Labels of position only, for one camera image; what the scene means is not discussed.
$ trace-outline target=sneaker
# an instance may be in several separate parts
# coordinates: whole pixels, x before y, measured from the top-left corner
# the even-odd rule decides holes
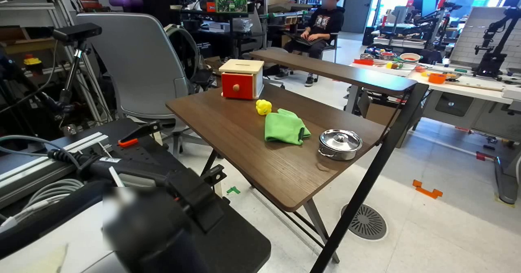
[[[313,86],[313,80],[314,79],[313,79],[312,75],[307,76],[306,83],[304,84],[304,86],[306,86],[306,87]]]
[[[275,75],[275,80],[284,79],[289,75],[290,71],[288,69],[280,69],[279,73]]]

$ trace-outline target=pot lid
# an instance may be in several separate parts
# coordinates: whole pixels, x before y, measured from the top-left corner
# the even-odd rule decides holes
[[[320,134],[320,143],[335,151],[357,151],[361,148],[361,138],[351,131],[327,130]]]

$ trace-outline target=person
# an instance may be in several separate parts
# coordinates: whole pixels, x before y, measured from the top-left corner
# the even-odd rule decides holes
[[[304,32],[300,35],[308,41],[321,39],[311,46],[291,40],[284,45],[287,52],[298,50],[299,52],[307,52],[311,58],[320,58],[324,47],[331,44],[331,33],[338,33],[344,23],[344,8],[337,6],[339,0],[322,0],[322,6],[311,15],[309,23]],[[288,76],[287,67],[281,66],[280,73],[275,79],[283,79]],[[308,73],[305,86],[313,86],[313,74]]]

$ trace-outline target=brown table top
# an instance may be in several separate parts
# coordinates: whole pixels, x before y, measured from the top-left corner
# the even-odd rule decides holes
[[[416,84],[416,81],[378,71],[359,69],[316,58],[279,52],[275,50],[257,50],[250,56],[267,62],[286,66],[292,69],[307,71],[339,80],[349,84],[366,87],[388,95],[402,95],[406,89]]]
[[[265,117],[255,100],[221,97],[221,89],[169,101],[166,106],[223,155],[256,188],[286,211],[293,212],[371,149],[384,126],[340,109],[266,84],[261,99],[296,113],[311,132],[301,146],[264,141]],[[328,129],[356,132],[362,148],[350,161],[318,154],[318,136]]]

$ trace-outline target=floor drain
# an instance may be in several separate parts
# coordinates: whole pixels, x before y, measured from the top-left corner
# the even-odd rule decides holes
[[[362,204],[349,225],[349,230],[355,235],[367,240],[379,240],[385,236],[387,225],[385,220],[370,206]]]

